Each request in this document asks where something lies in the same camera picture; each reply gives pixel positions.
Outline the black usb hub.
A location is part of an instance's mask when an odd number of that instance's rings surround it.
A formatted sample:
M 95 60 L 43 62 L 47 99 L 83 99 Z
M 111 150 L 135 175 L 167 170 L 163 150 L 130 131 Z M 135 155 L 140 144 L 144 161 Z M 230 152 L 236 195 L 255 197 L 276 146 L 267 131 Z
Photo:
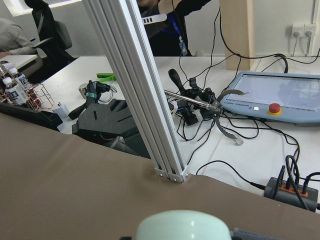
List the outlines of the black usb hub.
M 280 184 L 280 187 L 276 190 L 278 179 L 275 177 L 271 177 L 268 181 L 263 196 L 269 199 L 273 199 L 282 203 L 286 203 L 298 208 L 305 209 L 298 199 L 295 190 L 293 187 L 286 188 L 286 180 L 283 180 Z M 318 206 L 318 194 L 319 191 L 317 189 L 307 187 L 305 193 L 303 193 L 303 186 L 298 185 L 298 191 L 306 204 L 307 208 L 315 212 Z

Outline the long reacher grabber tool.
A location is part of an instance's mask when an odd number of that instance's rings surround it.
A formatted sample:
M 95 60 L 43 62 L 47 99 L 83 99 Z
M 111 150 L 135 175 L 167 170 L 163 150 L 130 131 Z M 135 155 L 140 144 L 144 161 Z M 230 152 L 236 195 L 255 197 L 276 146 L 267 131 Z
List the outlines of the long reacher grabber tool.
M 203 120 L 213 119 L 223 135 L 235 141 L 237 145 L 243 144 L 240 136 L 226 131 L 220 124 L 219 118 L 223 113 L 221 104 L 223 94 L 216 97 L 209 87 L 206 89 L 200 88 L 194 77 L 189 79 L 189 88 L 185 88 L 179 74 L 173 68 L 168 71 L 168 75 L 178 88 L 178 93 L 164 91 L 168 97 L 167 102 L 172 115 L 180 115 L 189 126 Z

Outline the blue teach pendant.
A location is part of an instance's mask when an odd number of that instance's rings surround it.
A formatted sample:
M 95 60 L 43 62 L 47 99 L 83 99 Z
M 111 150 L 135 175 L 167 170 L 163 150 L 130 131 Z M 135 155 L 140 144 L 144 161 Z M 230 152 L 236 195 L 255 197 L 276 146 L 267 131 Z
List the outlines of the blue teach pendant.
M 300 126 L 320 124 L 320 77 L 311 74 L 242 71 L 220 101 L 231 113 Z

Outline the green plastic cup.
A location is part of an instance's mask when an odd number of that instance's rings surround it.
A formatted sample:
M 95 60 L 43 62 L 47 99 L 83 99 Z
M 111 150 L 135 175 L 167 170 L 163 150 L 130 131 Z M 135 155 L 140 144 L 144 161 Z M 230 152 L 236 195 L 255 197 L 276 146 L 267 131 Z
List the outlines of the green plastic cup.
M 228 226 L 219 218 L 194 210 L 168 210 L 144 219 L 137 240 L 230 240 Z

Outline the water bottle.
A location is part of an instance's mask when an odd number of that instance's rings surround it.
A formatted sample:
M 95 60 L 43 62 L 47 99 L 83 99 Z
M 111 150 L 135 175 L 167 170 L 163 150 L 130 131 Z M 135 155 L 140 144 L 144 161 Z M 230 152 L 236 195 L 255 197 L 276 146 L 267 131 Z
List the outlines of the water bottle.
M 3 80 L 5 84 L 5 94 L 9 97 L 14 105 L 22 105 L 29 99 L 25 90 L 10 77 L 5 77 Z
M 28 81 L 23 73 L 18 72 L 18 70 L 13 67 L 9 70 L 9 73 L 13 76 L 15 81 L 25 90 L 28 91 L 32 88 L 32 84 Z

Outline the aluminium frame post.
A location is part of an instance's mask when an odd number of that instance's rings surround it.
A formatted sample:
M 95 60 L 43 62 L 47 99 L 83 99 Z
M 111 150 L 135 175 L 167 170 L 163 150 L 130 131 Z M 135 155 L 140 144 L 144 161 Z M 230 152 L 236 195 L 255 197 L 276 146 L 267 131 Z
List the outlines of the aluminium frame post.
M 160 176 L 182 183 L 188 166 L 134 0 L 85 0 L 83 5 Z

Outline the seated person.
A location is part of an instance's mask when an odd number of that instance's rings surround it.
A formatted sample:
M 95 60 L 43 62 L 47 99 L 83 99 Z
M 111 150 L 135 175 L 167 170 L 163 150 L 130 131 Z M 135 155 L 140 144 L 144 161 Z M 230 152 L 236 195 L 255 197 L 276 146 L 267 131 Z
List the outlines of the seated person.
M 166 20 L 144 26 L 155 57 L 190 57 L 185 17 L 199 11 L 208 0 L 138 0 L 141 17 L 160 14 Z

